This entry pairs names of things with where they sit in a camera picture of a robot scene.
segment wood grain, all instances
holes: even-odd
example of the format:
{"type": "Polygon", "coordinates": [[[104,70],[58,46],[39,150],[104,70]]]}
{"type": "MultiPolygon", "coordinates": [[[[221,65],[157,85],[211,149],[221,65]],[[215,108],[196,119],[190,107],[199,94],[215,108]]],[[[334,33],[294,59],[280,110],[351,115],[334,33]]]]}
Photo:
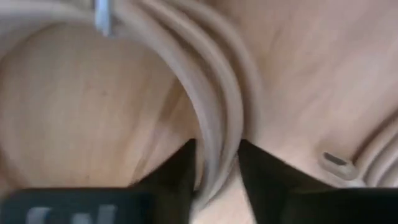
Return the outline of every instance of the wood grain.
{"type": "MultiPolygon", "coordinates": [[[[317,154],[353,157],[397,109],[398,2],[209,4],[242,33],[265,81],[263,113],[247,138],[335,184],[317,154]]],[[[127,185],[198,133],[187,96],[158,56],[87,27],[31,37],[1,74],[3,160],[23,186],[127,185]]],[[[196,222],[208,220],[252,223],[239,179],[196,222]]]]}

